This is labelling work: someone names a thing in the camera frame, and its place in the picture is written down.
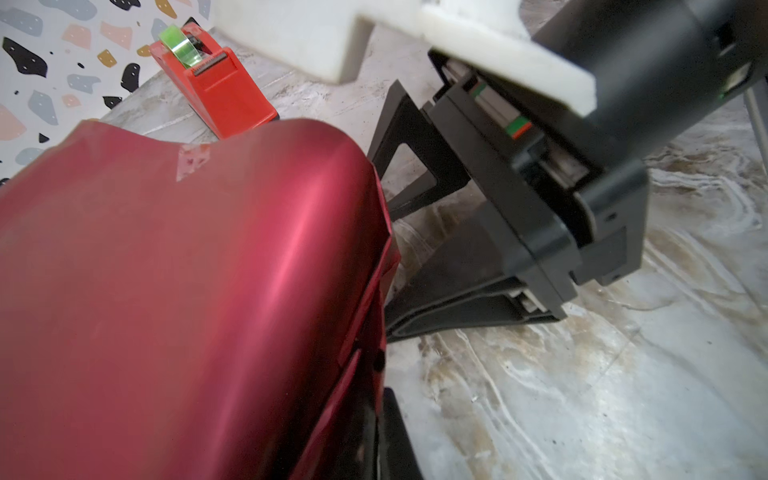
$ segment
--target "white 3d printed part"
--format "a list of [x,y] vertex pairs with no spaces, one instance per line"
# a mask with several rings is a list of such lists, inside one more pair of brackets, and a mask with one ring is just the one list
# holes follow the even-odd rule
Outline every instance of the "white 3d printed part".
[[531,41],[521,0],[217,0],[214,24],[262,55],[329,83],[357,77],[375,23],[537,91],[585,116],[594,76]]

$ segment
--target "green tape roll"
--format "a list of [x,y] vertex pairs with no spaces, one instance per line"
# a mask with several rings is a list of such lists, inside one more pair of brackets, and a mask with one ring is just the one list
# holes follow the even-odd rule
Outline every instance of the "green tape roll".
[[163,30],[159,35],[163,45],[172,51],[185,68],[192,68],[203,61],[200,52],[192,45],[189,38],[176,25]]

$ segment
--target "marble table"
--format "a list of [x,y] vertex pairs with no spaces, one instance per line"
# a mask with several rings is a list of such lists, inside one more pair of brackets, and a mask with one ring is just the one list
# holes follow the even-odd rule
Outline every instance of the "marble table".
[[[535,30],[562,2],[524,4]],[[367,151],[388,87],[441,86],[428,45],[377,28],[358,80],[330,86],[233,46],[282,118],[331,123]],[[215,141],[160,73],[105,122]],[[401,147],[388,196],[424,168]],[[741,98],[647,159],[642,268],[590,283],[548,325],[465,329],[389,347],[427,479],[768,478],[768,181]],[[401,287],[482,201],[470,183],[395,223]]]

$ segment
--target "red tape dispenser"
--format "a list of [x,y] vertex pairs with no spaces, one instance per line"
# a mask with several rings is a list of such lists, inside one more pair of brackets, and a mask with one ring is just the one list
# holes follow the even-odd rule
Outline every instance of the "red tape dispenser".
[[280,118],[232,49],[198,25],[168,27],[150,52],[219,139]]

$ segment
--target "marble surface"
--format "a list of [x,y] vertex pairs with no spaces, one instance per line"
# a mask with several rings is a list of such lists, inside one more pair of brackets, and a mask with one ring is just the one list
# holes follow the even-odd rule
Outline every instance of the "marble surface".
[[[522,17],[535,30],[561,3],[526,2]],[[428,46],[384,28],[359,79],[341,86],[233,47],[282,118],[329,122],[364,151],[394,80],[417,104],[440,86]],[[162,140],[215,141],[162,73],[104,121]],[[579,288],[560,323],[389,347],[387,383],[425,478],[768,478],[768,181],[742,100],[647,165],[639,271]],[[383,181],[387,195],[423,171],[403,148]],[[481,201],[469,184],[395,223],[396,288]]]

